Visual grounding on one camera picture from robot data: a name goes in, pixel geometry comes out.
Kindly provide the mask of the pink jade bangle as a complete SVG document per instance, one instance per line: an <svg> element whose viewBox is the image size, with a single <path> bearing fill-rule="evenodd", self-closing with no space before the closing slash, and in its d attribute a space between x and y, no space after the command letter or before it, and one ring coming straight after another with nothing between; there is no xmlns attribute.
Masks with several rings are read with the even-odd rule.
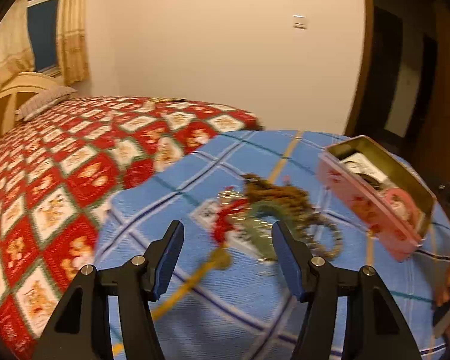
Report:
<svg viewBox="0 0 450 360"><path fill-rule="evenodd" d="M398 187L387 188L382 190L379 195L398 217L412 228L417 226L420 219L420 210L407 191Z"/></svg>

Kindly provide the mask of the pink metal tin box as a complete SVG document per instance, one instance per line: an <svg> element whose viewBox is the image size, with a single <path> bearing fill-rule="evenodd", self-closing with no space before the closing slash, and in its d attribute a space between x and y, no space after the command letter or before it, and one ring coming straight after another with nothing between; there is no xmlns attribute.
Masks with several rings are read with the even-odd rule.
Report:
<svg viewBox="0 0 450 360"><path fill-rule="evenodd" d="M387 188L404 189L414 199L420 210L416 227L393 212L380 196L381 191L374 190L341 163L357 152L387 175ZM356 136L327 147L319 155L317 178L367 225L397 261L406 260L423 244L437 202L435 195L412 168L369 137Z"/></svg>

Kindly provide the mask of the green jade bangle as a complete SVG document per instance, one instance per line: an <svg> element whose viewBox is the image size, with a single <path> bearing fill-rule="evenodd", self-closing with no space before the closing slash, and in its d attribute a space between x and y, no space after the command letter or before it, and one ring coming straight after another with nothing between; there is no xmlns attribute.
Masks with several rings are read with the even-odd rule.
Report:
<svg viewBox="0 0 450 360"><path fill-rule="evenodd" d="M284 205L272 202L272 200L262 200L250 204L243 222L244 235L262 259L276 261L277 256L272 243L274 222L266 221L268 217L284 222L292 232L296 230L292 214Z"/></svg>

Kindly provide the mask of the red knot tassel charm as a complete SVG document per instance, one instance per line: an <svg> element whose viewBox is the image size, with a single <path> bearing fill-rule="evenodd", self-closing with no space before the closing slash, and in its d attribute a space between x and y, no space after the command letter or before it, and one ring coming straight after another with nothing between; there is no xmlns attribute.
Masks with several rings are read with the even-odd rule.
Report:
<svg viewBox="0 0 450 360"><path fill-rule="evenodd" d="M225 245L227 233L245 220L249 208L249 199L237 191L226 189L218 194L218 211L212 226L213 239L218 246Z"/></svg>

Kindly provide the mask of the brown wooden bead mala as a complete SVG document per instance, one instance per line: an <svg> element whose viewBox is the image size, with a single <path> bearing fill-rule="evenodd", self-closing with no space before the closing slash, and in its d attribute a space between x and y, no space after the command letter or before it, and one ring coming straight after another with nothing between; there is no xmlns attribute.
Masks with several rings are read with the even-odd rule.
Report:
<svg viewBox="0 0 450 360"><path fill-rule="evenodd" d="M244 195L250 204L278 211L284 216L283 221L290 222L297 230L315 223L317 215L305 190L290 183L275 185L253 173L243 175L243 179Z"/></svg>

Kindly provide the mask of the printed paper leaflet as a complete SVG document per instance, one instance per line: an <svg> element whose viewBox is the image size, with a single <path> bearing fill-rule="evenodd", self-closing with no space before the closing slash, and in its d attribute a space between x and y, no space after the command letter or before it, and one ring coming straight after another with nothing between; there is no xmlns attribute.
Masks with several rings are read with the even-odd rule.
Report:
<svg viewBox="0 0 450 360"><path fill-rule="evenodd" d="M354 153L340 161L345 168L366 181L374 190L381 191L388 187L389 178L364 154Z"/></svg>

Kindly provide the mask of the blue plaid blanket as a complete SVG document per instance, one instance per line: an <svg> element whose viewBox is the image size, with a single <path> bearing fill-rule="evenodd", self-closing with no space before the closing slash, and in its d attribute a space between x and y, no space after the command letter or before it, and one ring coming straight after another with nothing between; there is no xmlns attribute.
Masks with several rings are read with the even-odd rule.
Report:
<svg viewBox="0 0 450 360"><path fill-rule="evenodd" d="M184 246L161 304L173 306L156 329L168 359L288 359L306 307L287 289L272 260L268 228L232 228L225 235L227 264L209 265L216 241L213 226L219 194L241 193L253 173L277 185L294 185L309 195L311 208L330 220L309 233L327 248L333 231L343 238L335 260L356 270L377 269L404 314L424 359L438 359L446 343L433 335L433 292L450 263L450 222L436 207L421 247L396 261L367 225L317 178L320 155L341 137L295 131L229 132L208 138L193 133L184 142L146 133L122 140L118 162L126 189L111 200L100 231L95 263L116 267L145 252L170 221L185 228Z"/></svg>

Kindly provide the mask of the red patterned bed quilt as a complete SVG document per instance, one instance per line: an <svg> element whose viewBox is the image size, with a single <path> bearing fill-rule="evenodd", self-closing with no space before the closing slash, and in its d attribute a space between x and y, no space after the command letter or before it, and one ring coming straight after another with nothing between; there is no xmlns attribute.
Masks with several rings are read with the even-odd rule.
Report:
<svg viewBox="0 0 450 360"><path fill-rule="evenodd" d="M92 262L111 197L220 133L257 130L232 106L77 97L0 139L0 338L29 359L54 306Z"/></svg>

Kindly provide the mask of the cream wooden headboard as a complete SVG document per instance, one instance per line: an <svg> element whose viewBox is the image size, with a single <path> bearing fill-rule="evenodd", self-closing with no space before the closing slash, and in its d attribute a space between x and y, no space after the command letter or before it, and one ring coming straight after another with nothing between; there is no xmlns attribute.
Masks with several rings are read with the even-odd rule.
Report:
<svg viewBox="0 0 450 360"><path fill-rule="evenodd" d="M15 125L15 111L35 94L62 86L61 76L47 76L38 72L20 72L0 90L0 137Z"/></svg>

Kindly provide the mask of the striped pillow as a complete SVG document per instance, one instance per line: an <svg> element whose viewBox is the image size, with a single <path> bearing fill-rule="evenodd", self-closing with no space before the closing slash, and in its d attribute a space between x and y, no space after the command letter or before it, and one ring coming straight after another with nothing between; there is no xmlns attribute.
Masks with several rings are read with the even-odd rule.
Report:
<svg viewBox="0 0 450 360"><path fill-rule="evenodd" d="M17 109L15 120L24 122L32 120L59 102L72 98L75 94L77 94L77 90L68 86L54 86L39 92Z"/></svg>

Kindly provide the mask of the beads on bed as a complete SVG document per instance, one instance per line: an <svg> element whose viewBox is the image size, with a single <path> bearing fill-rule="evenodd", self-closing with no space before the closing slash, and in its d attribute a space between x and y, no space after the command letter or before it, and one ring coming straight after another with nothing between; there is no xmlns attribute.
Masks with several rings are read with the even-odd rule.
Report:
<svg viewBox="0 0 450 360"><path fill-rule="evenodd" d="M160 103L160 102L187 102L186 98L174 98L174 97L148 97L147 102Z"/></svg>

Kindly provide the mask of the beige curtain left panel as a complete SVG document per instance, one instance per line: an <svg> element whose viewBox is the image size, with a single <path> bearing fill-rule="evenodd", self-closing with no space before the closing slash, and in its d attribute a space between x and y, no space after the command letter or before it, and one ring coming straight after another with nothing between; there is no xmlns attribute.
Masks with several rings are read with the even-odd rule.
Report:
<svg viewBox="0 0 450 360"><path fill-rule="evenodd" d="M0 89L18 73L35 69L27 4L28 0L15 0L0 22Z"/></svg>

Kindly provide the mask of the beige curtain panel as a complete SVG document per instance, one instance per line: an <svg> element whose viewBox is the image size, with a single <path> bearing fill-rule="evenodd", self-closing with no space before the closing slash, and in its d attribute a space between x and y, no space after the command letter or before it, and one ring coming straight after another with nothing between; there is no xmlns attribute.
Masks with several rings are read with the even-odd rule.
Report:
<svg viewBox="0 0 450 360"><path fill-rule="evenodd" d="M0 89L18 73L35 69L27 4L28 0L15 0L0 22Z"/></svg>
<svg viewBox="0 0 450 360"><path fill-rule="evenodd" d="M85 0L58 0L57 62L66 86L89 78L85 37Z"/></svg>

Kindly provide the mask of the beige curtain right panel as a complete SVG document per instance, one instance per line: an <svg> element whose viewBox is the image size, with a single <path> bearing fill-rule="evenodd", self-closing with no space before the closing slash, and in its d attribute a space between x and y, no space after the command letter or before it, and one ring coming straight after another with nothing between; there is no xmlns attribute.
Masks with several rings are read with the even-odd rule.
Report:
<svg viewBox="0 0 450 360"><path fill-rule="evenodd" d="M85 37L85 0L58 0L57 62L66 86L89 78Z"/></svg>

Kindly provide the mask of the white wall light switch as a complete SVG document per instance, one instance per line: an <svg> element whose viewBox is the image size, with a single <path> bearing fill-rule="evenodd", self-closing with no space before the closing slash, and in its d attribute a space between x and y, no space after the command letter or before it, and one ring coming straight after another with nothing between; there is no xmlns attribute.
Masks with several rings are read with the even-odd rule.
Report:
<svg viewBox="0 0 450 360"><path fill-rule="evenodd" d="M295 29L307 29L308 28L308 19L302 15L294 15L293 16L293 25Z"/></svg>

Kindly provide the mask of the window with white frame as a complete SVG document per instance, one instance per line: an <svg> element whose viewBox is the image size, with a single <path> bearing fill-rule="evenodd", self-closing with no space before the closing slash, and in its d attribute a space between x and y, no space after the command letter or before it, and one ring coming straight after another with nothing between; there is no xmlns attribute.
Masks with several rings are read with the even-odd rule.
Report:
<svg viewBox="0 0 450 360"><path fill-rule="evenodd" d="M36 72L58 77L57 12L59 0L28 0L27 25Z"/></svg>

